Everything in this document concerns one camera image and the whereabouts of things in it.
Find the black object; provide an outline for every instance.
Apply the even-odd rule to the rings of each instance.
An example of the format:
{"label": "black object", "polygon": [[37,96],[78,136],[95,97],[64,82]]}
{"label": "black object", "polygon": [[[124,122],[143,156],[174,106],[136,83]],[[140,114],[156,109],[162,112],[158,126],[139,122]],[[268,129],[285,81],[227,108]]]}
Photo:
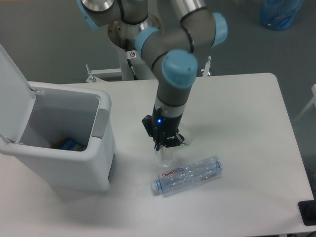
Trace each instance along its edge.
{"label": "black object", "polygon": [[300,209],[304,225],[316,225],[316,201],[300,201],[298,203],[298,207]]}
{"label": "black object", "polygon": [[184,141],[184,137],[179,133],[179,124],[182,115],[175,118],[167,118],[161,115],[162,108],[154,108],[153,115],[147,115],[142,123],[150,137],[155,142],[154,149],[159,151],[162,146],[177,147]]}

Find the white table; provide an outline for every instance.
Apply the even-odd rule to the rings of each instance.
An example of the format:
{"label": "white table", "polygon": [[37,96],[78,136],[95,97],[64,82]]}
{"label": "white table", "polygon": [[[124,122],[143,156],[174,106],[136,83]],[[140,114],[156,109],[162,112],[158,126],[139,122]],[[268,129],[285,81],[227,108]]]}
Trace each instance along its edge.
{"label": "white table", "polygon": [[312,199],[277,79],[271,74],[198,78],[183,124],[193,143],[172,168],[217,155],[222,177],[170,197],[154,197],[154,143],[141,119],[157,82],[78,84],[112,99],[117,143],[105,194],[52,188],[13,157],[0,155],[1,237],[240,237],[315,231],[297,203]]}

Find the cable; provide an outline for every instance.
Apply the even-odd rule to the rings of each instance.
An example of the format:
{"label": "cable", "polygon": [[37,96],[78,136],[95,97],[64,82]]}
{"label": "cable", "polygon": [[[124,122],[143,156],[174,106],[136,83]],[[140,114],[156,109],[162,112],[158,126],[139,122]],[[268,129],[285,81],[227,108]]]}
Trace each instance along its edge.
{"label": "cable", "polygon": [[314,234],[316,234],[316,231],[309,233],[306,237],[312,237]]}

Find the light blue joint cap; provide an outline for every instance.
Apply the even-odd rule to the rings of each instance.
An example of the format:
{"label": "light blue joint cap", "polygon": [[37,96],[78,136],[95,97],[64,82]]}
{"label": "light blue joint cap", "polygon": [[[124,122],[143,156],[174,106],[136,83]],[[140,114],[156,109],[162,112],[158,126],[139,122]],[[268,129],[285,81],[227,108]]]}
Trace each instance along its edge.
{"label": "light blue joint cap", "polygon": [[147,38],[152,34],[159,31],[157,27],[148,27],[143,29],[137,36],[136,41],[135,41],[135,48],[136,50],[142,55],[142,48],[147,40]]}
{"label": "light blue joint cap", "polygon": [[88,26],[93,30],[99,29],[99,27],[93,22],[88,13],[85,11],[84,7],[81,4],[81,0],[77,0],[77,4]]}
{"label": "light blue joint cap", "polygon": [[228,35],[228,26],[227,22],[224,16],[222,16],[219,12],[212,13],[215,18],[215,24],[216,24],[216,32],[215,32],[215,40],[212,45],[216,46],[222,42],[224,42]]}
{"label": "light blue joint cap", "polygon": [[168,52],[162,62],[162,74],[171,85],[186,89],[197,77],[197,58],[183,49]]}

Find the small bottle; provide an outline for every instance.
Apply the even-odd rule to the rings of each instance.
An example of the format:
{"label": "small bottle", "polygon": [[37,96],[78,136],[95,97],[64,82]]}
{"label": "small bottle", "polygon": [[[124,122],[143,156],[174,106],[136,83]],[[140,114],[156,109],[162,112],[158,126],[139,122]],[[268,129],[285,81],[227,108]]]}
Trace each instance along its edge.
{"label": "small bottle", "polygon": [[161,193],[169,196],[219,177],[222,169],[217,157],[209,157],[159,175],[158,179],[151,182],[152,190],[155,196]]}
{"label": "small bottle", "polygon": [[261,9],[261,23],[272,30],[290,27],[304,0],[266,0]]}

